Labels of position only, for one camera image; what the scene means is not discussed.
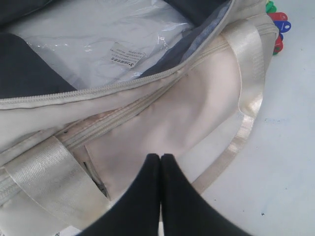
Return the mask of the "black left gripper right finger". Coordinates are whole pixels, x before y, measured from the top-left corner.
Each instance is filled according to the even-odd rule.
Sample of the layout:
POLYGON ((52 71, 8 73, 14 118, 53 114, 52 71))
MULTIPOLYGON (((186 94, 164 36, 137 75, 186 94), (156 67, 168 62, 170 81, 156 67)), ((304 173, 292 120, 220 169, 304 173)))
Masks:
POLYGON ((248 236, 193 188, 175 157, 160 160, 160 201, 165 236, 248 236))

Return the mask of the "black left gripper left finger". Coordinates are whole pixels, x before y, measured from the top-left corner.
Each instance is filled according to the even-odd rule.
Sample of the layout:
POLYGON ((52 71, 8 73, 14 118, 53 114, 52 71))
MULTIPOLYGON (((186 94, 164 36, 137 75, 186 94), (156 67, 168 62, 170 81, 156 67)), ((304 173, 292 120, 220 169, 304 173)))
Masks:
POLYGON ((159 156, 148 154, 128 190, 82 235, 157 236, 160 216, 159 172, 159 156))

